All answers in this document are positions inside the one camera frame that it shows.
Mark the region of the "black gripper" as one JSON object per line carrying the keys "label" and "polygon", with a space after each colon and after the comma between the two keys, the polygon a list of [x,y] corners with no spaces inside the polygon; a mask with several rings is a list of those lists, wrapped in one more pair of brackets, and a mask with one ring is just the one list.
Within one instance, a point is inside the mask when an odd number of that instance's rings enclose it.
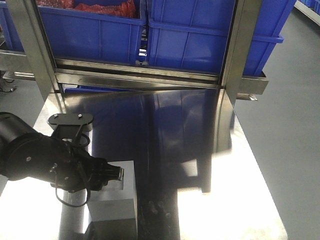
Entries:
{"label": "black gripper", "polygon": [[108,163],[103,158],[91,156],[87,148],[67,142],[49,144],[50,160],[56,164],[51,170],[50,185],[68,192],[86,188],[100,191],[109,181],[122,181],[124,168],[118,162]]}

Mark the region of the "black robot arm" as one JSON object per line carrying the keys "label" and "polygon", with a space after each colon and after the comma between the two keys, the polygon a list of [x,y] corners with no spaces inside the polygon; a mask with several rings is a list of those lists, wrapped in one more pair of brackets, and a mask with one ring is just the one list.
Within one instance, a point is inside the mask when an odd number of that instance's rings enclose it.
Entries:
{"label": "black robot arm", "polygon": [[18,116],[0,114],[0,173],[10,181],[30,177],[71,193],[100,191],[109,181],[120,181],[124,170],[86,151],[94,117],[90,113],[55,113],[48,123],[50,136]]}

